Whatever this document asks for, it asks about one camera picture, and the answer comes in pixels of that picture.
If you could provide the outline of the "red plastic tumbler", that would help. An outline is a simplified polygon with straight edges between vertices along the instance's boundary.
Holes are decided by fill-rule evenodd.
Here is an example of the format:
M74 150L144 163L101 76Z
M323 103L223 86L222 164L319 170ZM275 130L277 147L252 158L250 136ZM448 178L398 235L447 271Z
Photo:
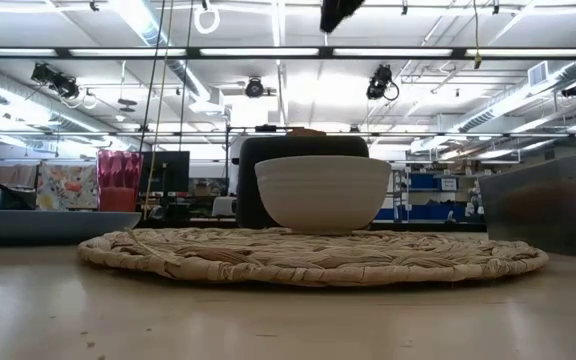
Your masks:
M142 173L140 153L100 150L97 155L98 203L103 212L134 212Z

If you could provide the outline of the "black ceiling spotlight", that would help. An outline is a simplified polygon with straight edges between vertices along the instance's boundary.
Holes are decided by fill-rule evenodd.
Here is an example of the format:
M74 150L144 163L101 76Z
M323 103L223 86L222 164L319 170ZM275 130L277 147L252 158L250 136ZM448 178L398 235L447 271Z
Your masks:
M259 98L264 95L264 86L258 77L251 77L245 87L244 93L249 98Z
M75 99L80 94L75 77L57 71L47 63L36 63L30 79L55 91L61 98Z
M395 83L389 65L380 64L369 80L366 90L368 100L385 99L389 102L399 98L400 89Z

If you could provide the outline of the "grey translucent plastic container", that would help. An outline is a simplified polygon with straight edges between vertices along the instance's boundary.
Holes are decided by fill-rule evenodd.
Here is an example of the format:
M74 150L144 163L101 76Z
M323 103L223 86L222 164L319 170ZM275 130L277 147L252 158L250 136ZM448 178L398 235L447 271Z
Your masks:
M576 156L487 177L480 188L491 239L576 256Z

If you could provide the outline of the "black two-slot toaster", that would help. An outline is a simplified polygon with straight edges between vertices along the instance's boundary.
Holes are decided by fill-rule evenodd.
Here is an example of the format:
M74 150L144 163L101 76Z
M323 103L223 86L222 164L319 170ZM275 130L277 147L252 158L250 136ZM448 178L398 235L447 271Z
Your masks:
M325 133L295 133L284 136L253 137L245 140L239 152L236 220L240 227L278 227L263 206L255 165L265 160L294 156L368 157L366 142L356 136L329 136Z

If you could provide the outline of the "blue plate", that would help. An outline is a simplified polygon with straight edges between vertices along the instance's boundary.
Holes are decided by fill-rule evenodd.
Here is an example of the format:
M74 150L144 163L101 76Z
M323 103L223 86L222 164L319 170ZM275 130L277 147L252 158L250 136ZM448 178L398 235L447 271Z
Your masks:
M0 245L70 245L134 228L137 212L0 210Z

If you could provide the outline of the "round woven straw placemat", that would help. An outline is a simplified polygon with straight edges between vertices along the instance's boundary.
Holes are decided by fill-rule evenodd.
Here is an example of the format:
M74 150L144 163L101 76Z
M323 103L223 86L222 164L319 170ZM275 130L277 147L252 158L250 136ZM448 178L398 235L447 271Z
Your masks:
M90 264L181 281L302 287L488 280L526 274L549 260L521 241L367 230L308 235L283 228L125 230L86 240L77 251Z

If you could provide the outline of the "black computer monitor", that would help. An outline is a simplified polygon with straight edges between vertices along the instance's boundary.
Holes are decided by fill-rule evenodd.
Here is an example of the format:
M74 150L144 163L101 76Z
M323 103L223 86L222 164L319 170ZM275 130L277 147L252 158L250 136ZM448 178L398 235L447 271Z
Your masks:
M139 191L187 192L189 165L188 151L144 152Z

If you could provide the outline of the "floral patterned cloth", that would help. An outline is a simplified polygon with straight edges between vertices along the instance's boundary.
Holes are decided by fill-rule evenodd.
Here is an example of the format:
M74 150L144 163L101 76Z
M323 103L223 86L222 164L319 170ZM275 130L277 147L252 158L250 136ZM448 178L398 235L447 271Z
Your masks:
M36 205L46 211L97 209L96 166L41 163L38 167Z

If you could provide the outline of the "blue storage bins shelf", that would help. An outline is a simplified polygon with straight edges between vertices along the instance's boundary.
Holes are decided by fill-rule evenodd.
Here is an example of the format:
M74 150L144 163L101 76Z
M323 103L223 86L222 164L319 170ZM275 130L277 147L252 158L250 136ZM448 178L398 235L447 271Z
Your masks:
M468 190L456 176L394 171L377 221L463 222Z

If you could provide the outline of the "white ceramic bowl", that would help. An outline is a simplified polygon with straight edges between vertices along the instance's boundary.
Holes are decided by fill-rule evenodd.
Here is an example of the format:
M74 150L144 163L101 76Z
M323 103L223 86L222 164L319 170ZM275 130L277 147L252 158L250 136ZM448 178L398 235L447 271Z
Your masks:
M279 225L300 233L346 234L382 208L392 167L369 157L294 156L255 165L261 202Z

